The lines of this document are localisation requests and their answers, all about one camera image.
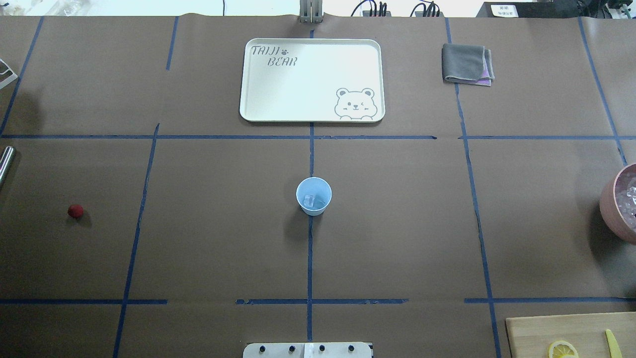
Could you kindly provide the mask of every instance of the yellow knife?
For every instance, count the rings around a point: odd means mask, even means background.
[[[614,333],[612,333],[609,329],[606,329],[605,335],[607,336],[607,345],[609,346],[609,356],[612,358],[623,358],[623,354],[621,353],[621,349],[618,347],[618,342],[616,341],[616,337],[614,337]]]

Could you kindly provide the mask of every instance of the bear drawing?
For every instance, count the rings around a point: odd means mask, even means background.
[[[373,102],[372,89],[363,89],[360,92],[339,89],[336,95],[338,104],[335,110],[342,120],[373,120],[372,117],[378,113],[378,108]]]

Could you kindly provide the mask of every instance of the plastic cup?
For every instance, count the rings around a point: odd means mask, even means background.
[[[307,215],[320,215],[331,202],[331,187],[324,179],[312,176],[298,184],[296,200]]]

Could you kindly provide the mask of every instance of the rectangular tray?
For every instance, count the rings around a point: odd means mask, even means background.
[[[255,38],[245,46],[240,114],[251,122],[378,122],[380,45],[371,39]]]

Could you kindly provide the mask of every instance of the silver metal handle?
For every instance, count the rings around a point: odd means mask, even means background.
[[[15,148],[8,145],[2,153],[2,158],[0,158],[0,187],[4,183],[4,179],[6,178],[6,174],[11,166],[13,156],[15,156]]]

